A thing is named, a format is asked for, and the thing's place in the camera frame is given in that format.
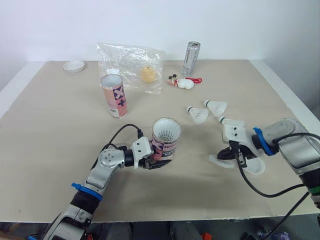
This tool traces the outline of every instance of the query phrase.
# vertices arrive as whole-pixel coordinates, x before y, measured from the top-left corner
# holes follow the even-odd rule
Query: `pink cylindrical can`
[[[174,119],[168,117],[158,119],[152,127],[151,144],[154,149],[152,159],[171,160],[176,151],[180,133],[180,125]]]
[[[111,116],[117,119],[126,116],[128,114],[127,101],[121,76],[107,74],[101,78],[100,83]]]

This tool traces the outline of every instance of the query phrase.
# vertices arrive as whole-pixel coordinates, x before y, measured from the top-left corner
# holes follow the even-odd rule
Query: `green stripe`
[[[309,190],[309,192],[310,192],[311,194],[318,194],[318,193],[320,193],[320,186],[316,186],[316,187],[313,187],[313,188],[309,188],[308,190]]]

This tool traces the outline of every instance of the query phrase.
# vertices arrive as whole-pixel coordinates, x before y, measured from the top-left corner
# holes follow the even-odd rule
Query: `keychain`
[[[195,84],[200,84],[202,81],[202,78],[191,77],[177,79],[177,75],[173,74],[172,76],[169,76],[167,83],[180,89],[190,90],[194,87]]]

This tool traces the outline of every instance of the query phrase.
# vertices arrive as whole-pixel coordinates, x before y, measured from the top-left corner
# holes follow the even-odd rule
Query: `black cable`
[[[124,128],[129,127],[129,126],[132,126],[132,127],[134,127],[134,128],[137,129],[137,131],[138,131],[138,138],[140,138],[140,137],[143,136],[143,133],[142,133],[142,131],[141,131],[140,128],[138,128],[138,127],[137,127],[136,125],[134,125],[134,124],[128,123],[128,124],[126,124],[126,125],[123,125],[123,126],[113,135],[113,137],[110,139],[109,143],[106,144],[106,145],[102,148],[101,152],[102,152],[103,150],[109,148],[109,146],[112,144],[112,141],[116,138],[116,136],[117,136]]]
[[[42,231],[39,231],[37,233],[33,233],[33,234],[30,234],[28,236],[26,236],[24,239],[28,239],[28,237],[35,237],[37,235],[42,235],[42,234],[45,234],[47,232],[47,227],[48,227],[49,223],[47,223],[44,227],[44,229]]]
[[[261,191],[259,191],[257,188],[255,188],[255,186],[252,185],[252,183],[248,180],[248,178],[246,177],[245,173],[244,173],[244,170],[242,169],[241,167],[241,163],[240,163],[240,160],[239,160],[239,156],[237,154],[235,154],[235,159],[236,159],[236,162],[237,162],[237,165],[238,165],[238,168],[240,170],[240,173],[241,173],[241,176],[243,177],[244,181],[250,186],[250,188],[252,188],[257,194],[263,196],[263,197],[266,197],[266,198],[275,198],[275,197],[278,197],[282,194],[285,194],[293,189],[297,189],[297,188],[300,188],[300,187],[304,187],[305,185],[303,184],[297,184],[297,185],[294,185],[294,186],[291,186],[285,190],[282,190],[278,193],[275,193],[275,194],[265,194]]]
[[[97,240],[99,240],[100,236],[101,236],[101,233],[102,233],[102,229],[104,228],[104,222],[103,223],[100,223],[101,224],[101,228],[100,228],[100,232],[99,232],[99,235],[97,236]]]
[[[296,210],[296,208],[308,197],[309,192],[307,191],[302,198],[300,198],[300,200],[288,211],[288,213],[281,219],[281,221],[271,230],[271,232],[268,233],[268,235],[266,235],[264,237],[263,240],[266,240],[268,237],[270,237],[279,227],[280,225],[287,220],[287,218],[293,213],[294,210]]]
[[[320,136],[318,136],[316,134],[309,133],[309,132],[298,132],[298,133],[290,133],[290,134],[284,135],[282,137],[279,137],[279,138],[273,140],[272,142],[275,145],[278,145],[278,142],[280,142],[281,140],[289,138],[289,137],[296,137],[296,136],[309,136],[309,137],[313,137],[313,138],[320,140]]]

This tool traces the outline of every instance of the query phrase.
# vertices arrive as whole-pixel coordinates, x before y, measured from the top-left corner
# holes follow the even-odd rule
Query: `clear plastic wrap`
[[[99,74],[119,72],[125,88],[160,94],[165,52],[131,45],[97,44]]]

